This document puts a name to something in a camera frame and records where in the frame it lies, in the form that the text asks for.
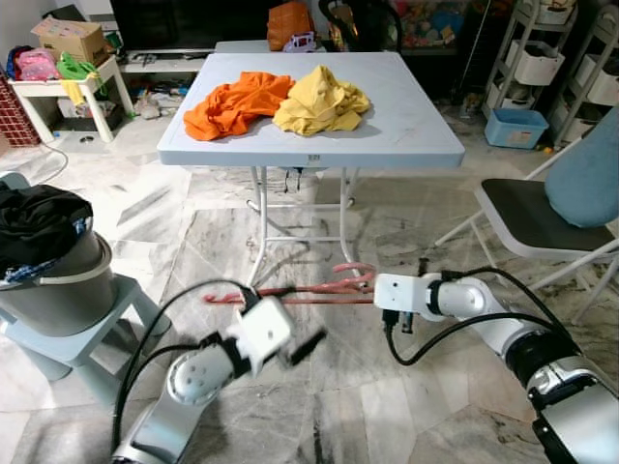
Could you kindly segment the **red brick pillar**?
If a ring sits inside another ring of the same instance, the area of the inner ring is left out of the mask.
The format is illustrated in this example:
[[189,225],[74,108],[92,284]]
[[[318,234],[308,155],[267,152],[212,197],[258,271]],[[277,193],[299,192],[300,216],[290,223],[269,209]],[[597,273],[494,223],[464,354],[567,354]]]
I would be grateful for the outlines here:
[[43,142],[15,89],[3,76],[0,76],[0,138],[13,147],[32,147]]

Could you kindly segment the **grey laundry basket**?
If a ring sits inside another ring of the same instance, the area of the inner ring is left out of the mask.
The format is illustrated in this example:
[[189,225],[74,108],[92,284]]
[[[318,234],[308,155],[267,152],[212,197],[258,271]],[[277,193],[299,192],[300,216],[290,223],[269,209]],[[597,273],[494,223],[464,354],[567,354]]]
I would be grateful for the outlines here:
[[110,244],[85,230],[66,256],[26,281],[0,279],[0,310],[48,336],[85,331],[111,312],[115,300]]

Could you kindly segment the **cardboard box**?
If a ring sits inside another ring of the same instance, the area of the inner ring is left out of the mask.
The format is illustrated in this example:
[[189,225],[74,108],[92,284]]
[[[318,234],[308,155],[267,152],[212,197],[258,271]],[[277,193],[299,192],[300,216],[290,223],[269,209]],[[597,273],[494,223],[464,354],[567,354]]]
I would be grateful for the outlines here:
[[111,56],[99,23],[46,17],[31,28],[41,47],[71,54],[76,61],[102,65]]

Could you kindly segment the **pink plastic hanger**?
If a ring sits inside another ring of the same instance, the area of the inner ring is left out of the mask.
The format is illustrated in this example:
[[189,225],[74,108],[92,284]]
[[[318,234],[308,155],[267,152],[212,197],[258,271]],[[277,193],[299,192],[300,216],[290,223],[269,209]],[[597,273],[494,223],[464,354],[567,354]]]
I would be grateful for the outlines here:
[[259,297],[279,297],[285,305],[370,305],[374,300],[375,266],[344,262],[332,267],[341,276],[336,281],[307,286],[286,286],[256,290]]

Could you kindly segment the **white shelf cart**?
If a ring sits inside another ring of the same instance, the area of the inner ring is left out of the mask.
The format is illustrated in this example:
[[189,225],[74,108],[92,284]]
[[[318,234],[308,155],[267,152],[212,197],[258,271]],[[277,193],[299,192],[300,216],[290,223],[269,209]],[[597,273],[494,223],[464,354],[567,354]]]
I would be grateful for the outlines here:
[[566,61],[576,0],[513,0],[513,12],[486,85],[483,114],[531,109]]
[[554,128],[563,129],[584,105],[618,102],[618,0],[579,0],[585,17],[567,40],[567,62],[549,110]]

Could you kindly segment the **blue chair cushion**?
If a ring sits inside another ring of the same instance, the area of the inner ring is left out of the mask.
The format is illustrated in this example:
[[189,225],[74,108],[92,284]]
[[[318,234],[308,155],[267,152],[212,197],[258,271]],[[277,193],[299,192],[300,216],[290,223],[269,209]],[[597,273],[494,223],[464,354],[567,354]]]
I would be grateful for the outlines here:
[[597,228],[619,216],[619,111],[611,109],[588,135],[563,151],[545,177],[554,212],[576,228]]

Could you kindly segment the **small light grey table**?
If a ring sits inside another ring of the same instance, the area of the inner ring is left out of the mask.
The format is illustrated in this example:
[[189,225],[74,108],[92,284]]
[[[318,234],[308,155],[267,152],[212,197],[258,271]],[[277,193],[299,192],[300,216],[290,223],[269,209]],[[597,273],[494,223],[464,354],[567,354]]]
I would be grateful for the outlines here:
[[271,48],[266,39],[221,41],[214,44],[214,53],[282,53],[282,45]]

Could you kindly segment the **yellow shirt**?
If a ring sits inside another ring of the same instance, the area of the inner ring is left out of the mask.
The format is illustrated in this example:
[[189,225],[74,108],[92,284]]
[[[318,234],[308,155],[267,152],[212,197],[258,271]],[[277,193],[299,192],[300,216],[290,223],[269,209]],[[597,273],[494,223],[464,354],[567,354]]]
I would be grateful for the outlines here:
[[301,136],[355,130],[371,108],[362,89],[337,80],[329,68],[319,65],[292,85],[288,98],[275,112],[274,124]]

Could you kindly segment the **orange shirt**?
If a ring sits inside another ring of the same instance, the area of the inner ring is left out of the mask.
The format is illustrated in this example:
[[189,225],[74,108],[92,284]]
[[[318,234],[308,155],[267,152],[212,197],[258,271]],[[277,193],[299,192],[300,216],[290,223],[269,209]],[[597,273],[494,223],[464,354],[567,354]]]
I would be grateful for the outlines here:
[[295,84],[290,75],[244,71],[233,83],[216,87],[183,116],[193,140],[212,141],[244,135],[259,118],[273,118]]

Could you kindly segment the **black garment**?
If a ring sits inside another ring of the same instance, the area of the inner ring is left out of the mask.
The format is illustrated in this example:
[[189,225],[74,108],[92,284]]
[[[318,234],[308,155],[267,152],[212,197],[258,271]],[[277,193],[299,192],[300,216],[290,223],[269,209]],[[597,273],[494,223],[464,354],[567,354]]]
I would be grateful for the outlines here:
[[93,216],[92,204],[73,191],[0,186],[0,266],[62,260]]

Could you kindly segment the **orange bag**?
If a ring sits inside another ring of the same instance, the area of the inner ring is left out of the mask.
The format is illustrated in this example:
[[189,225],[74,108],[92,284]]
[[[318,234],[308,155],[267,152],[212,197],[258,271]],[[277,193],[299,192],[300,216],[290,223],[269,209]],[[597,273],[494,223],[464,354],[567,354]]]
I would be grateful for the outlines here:
[[298,34],[314,34],[310,10],[300,0],[286,0],[267,12],[267,48],[282,50]]

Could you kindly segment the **light blue plastic stool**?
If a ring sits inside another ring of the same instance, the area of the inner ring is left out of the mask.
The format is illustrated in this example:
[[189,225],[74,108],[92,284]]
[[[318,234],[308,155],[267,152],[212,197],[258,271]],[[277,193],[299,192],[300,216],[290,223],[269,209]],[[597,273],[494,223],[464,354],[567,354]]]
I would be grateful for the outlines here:
[[138,326],[154,335],[163,335],[171,323],[156,318],[158,305],[141,290],[136,279],[112,273],[112,284],[115,300],[111,312],[83,332],[68,336],[40,334],[0,310],[0,321],[5,324],[0,333],[16,344],[52,383],[75,374],[96,391],[97,396],[114,392],[119,388],[120,376],[94,359],[97,346],[105,343],[108,337],[115,336],[119,340],[116,344],[119,349],[130,354],[141,352],[136,336],[121,323],[121,318],[129,309],[136,310],[140,319]]

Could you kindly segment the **blue plaid cloth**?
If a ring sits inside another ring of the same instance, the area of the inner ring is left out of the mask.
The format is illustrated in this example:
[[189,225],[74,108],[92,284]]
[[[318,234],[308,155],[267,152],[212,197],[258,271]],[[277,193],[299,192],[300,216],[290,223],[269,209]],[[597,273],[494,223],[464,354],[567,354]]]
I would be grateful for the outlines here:
[[39,278],[47,274],[49,270],[52,270],[58,264],[58,261],[59,259],[52,259],[41,262],[41,264],[0,266],[0,288]]

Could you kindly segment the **purple toy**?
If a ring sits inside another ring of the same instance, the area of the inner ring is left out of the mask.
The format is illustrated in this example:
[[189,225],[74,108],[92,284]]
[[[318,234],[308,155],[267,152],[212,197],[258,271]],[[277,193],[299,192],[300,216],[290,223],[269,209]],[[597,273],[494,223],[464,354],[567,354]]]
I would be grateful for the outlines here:
[[282,46],[283,53],[311,53],[318,49],[314,32],[293,34]]

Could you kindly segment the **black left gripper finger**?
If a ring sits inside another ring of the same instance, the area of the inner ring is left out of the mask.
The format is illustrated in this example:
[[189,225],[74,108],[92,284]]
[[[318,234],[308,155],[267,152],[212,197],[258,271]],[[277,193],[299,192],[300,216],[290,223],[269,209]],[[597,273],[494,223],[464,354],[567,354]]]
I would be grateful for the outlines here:
[[324,339],[326,339],[326,336],[326,329],[318,329],[318,331],[313,333],[309,339],[301,341],[301,343],[292,350],[292,366],[303,363],[305,359],[314,352],[315,348],[317,348],[317,346],[321,344]]

